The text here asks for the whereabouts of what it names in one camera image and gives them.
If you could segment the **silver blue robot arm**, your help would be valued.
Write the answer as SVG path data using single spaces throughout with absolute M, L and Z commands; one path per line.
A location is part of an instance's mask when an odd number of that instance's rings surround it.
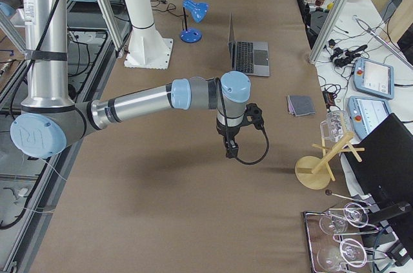
M 72 101 L 68 94 L 67 1 L 23 0 L 28 95 L 21 103 L 21 115 L 10 126 L 18 149 L 46 159 L 112 123 L 171 108 L 215 110 L 227 152 L 234 149 L 235 135 L 249 124 L 252 114 L 250 80 L 240 72 L 215 79 L 176 79 L 107 101 Z

